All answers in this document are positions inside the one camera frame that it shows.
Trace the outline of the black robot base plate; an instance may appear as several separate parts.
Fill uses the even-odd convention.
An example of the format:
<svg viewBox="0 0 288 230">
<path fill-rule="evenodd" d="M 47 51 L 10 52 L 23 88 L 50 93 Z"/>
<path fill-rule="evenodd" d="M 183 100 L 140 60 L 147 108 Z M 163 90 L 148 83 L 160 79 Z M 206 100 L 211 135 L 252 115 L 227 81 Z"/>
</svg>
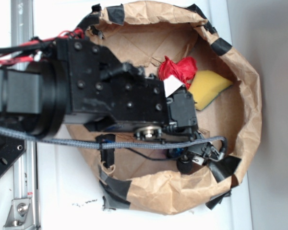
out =
<svg viewBox="0 0 288 230">
<path fill-rule="evenodd" d="M 11 168 L 26 150 L 26 142 L 0 135 L 0 178 Z"/>
</svg>

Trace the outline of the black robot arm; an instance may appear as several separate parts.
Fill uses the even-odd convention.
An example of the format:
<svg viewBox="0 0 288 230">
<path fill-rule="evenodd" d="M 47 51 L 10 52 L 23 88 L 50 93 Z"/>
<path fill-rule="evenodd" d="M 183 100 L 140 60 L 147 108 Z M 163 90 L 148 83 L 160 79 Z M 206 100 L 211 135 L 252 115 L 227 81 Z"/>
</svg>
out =
<svg viewBox="0 0 288 230">
<path fill-rule="evenodd" d="M 166 95 L 164 83 L 142 67 L 120 62 L 104 46 L 56 38 L 1 48 L 0 125 L 18 123 L 38 138 L 62 124 L 90 132 L 133 133 L 139 140 L 178 142 L 197 137 L 194 100 L 184 86 Z"/>
</svg>

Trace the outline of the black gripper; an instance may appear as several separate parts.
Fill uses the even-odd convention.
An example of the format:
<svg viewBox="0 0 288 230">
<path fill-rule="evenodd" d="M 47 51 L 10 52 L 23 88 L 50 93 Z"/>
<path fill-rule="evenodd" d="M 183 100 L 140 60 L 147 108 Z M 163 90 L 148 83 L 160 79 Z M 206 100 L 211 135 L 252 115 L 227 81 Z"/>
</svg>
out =
<svg viewBox="0 0 288 230">
<path fill-rule="evenodd" d="M 146 141 L 196 139 L 193 97 L 175 77 L 166 82 L 146 76 L 144 68 L 122 63 L 88 40 L 57 39 L 55 51 L 69 87 L 64 123 Z"/>
</svg>

